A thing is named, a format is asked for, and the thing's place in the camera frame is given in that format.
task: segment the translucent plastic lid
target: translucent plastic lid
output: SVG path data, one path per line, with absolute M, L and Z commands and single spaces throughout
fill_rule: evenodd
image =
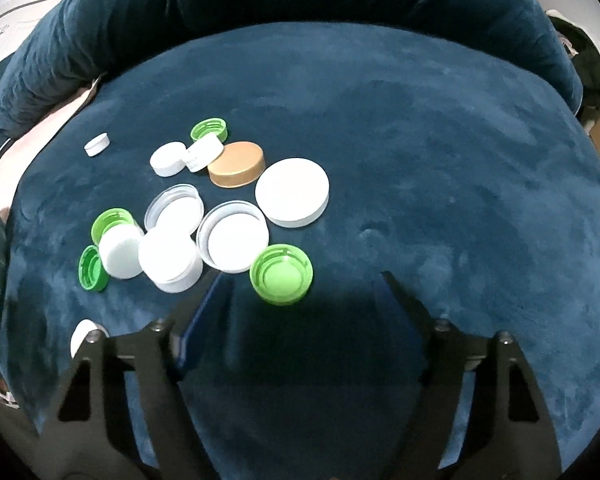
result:
M 160 225 L 191 235 L 204 213 L 205 206 L 198 190 L 191 184 L 178 184 L 160 193 L 149 204 L 144 215 L 144 228 L 148 231 Z

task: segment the green bottle cap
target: green bottle cap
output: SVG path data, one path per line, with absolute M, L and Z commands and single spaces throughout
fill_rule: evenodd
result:
M 107 209 L 95 219 L 95 222 L 91 226 L 91 240 L 97 246 L 100 240 L 102 240 L 102 235 L 114 225 L 135 223 L 133 215 L 126 209 L 122 209 L 121 207 Z
M 224 119 L 212 117 L 211 119 L 205 119 L 204 121 L 199 122 L 191 131 L 191 139 L 196 142 L 211 132 L 216 134 L 218 139 L 220 139 L 220 142 L 225 142 L 228 134 Z
M 109 283 L 109 275 L 105 272 L 100 261 L 98 248 L 90 245 L 80 256 L 78 263 L 78 280 L 84 290 L 100 292 Z
M 264 301 L 285 306 L 304 297 L 314 279 L 314 268 L 299 248 L 276 244 L 260 253 L 251 265 L 249 277 Z

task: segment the blue velvet cushion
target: blue velvet cushion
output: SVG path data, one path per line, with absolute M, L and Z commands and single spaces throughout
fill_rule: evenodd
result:
M 90 225 L 194 184 L 209 210 L 254 201 L 206 174 L 156 176 L 153 150 L 187 142 L 211 116 L 269 164 L 315 160 L 331 181 L 314 224 L 270 227 L 315 267 L 307 297 L 263 304 L 246 274 L 183 391 L 223 478 L 379 477 L 417 388 L 387 342 L 372 283 L 390 270 L 434 316 L 462 330 L 511 330 L 536 371 L 564 464 L 600 426 L 600 159 L 557 91 L 456 43 L 395 28 L 278 23 L 193 40 L 104 84 L 38 155 L 8 222 L 11 261 L 0 367 L 38 427 L 70 364 L 76 324 L 112 335 L 166 315 L 179 296 L 144 276 L 101 294 L 77 280 Z M 84 144 L 111 145 L 89 158 Z M 136 435 L 152 462 L 137 392 Z M 446 462 L 457 456 L 458 424 Z
M 572 111 L 582 85 L 537 0 L 62 0 L 14 54 L 0 82 L 0 128 L 29 130 L 103 72 L 253 23 L 363 22 L 483 50 L 548 81 Z

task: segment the gold lid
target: gold lid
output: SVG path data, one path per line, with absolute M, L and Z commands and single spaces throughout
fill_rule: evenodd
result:
M 231 142 L 207 167 L 211 182 L 219 187 L 246 186 L 258 179 L 265 169 L 262 148 L 253 142 Z

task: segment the small white cap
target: small white cap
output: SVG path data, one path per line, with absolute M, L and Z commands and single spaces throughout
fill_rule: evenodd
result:
M 181 292 L 202 274 L 202 259 L 189 234 L 156 226 L 142 239 L 138 258 L 144 273 L 165 292 Z
M 169 142 L 154 151 L 149 164 L 158 176 L 172 176 L 184 169 L 182 157 L 187 151 L 183 142 Z
M 87 334 L 93 330 L 102 330 L 104 335 L 109 337 L 109 333 L 107 333 L 103 326 L 94 323 L 91 319 L 83 319 L 75 327 L 74 334 L 71 336 L 71 343 L 69 344 L 71 359 L 75 357 L 78 348 L 80 348 L 80 345 L 84 341 L 84 338 L 87 337 Z
M 329 202 L 329 178 L 306 158 L 286 158 L 269 166 L 256 184 L 256 202 L 280 227 L 309 225 Z
M 109 136 L 107 134 L 100 134 L 84 145 L 84 151 L 89 156 L 96 156 L 98 153 L 103 152 L 108 145 Z
M 98 244 L 104 270 L 119 280 L 128 280 L 140 274 L 142 268 L 138 249 L 143 237 L 142 229 L 132 224 L 115 225 L 106 231 Z
M 191 173 L 204 170 L 216 158 L 222 155 L 224 144 L 215 134 L 206 134 L 194 142 L 182 156 L 182 160 Z

